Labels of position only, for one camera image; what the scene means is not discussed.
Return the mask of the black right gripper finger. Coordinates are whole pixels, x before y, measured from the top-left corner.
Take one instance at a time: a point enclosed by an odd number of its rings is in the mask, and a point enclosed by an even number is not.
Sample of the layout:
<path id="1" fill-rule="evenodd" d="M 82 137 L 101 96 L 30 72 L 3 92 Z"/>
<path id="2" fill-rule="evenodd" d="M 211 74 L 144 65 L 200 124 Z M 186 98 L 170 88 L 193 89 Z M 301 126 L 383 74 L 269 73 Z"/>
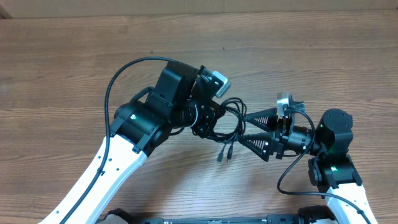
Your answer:
<path id="1" fill-rule="evenodd" d="M 275 134 L 274 133 L 257 133 L 246 134 L 238 137 L 239 143 L 250 149 L 259 156 L 263 161 L 268 161 L 273 154 Z"/>
<path id="2" fill-rule="evenodd" d="M 277 108 L 249 113 L 245 116 L 245 120 L 247 123 L 251 123 L 263 131 L 275 131 L 278 120 Z"/>

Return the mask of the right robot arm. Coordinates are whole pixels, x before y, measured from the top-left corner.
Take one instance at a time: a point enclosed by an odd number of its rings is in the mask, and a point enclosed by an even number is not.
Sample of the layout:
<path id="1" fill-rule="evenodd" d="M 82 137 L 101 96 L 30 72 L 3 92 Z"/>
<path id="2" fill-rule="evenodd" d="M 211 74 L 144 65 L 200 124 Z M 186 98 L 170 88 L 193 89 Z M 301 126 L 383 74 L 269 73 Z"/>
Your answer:
<path id="1" fill-rule="evenodd" d="M 367 200 L 363 181 L 348 154 L 353 140 L 353 118 L 339 109 L 324 112 L 318 125 L 295 125 L 295 115 L 305 114 L 304 103 L 278 100 L 278 106 L 247 114 L 246 122 L 262 129 L 238 141 L 262 160 L 282 159 L 286 151 L 302 158 L 308 154 L 308 176 L 326 201 L 325 206 L 300 208 L 298 214 L 281 219 L 282 223 L 376 223 Z"/>

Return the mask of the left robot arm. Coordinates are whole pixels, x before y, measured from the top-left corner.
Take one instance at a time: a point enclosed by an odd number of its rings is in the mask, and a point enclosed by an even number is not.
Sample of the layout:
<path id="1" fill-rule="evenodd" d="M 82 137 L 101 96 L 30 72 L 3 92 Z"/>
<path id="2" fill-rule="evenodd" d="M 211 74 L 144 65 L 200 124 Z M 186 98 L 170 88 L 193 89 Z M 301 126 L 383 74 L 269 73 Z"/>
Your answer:
<path id="1" fill-rule="evenodd" d="M 191 128 L 205 137 L 216 123 L 221 98 L 231 82 L 206 67 L 163 58 L 166 66 L 156 86 L 148 86 L 105 118 L 106 135 L 95 158 L 43 223 L 95 223 L 126 179 L 153 150 Z"/>

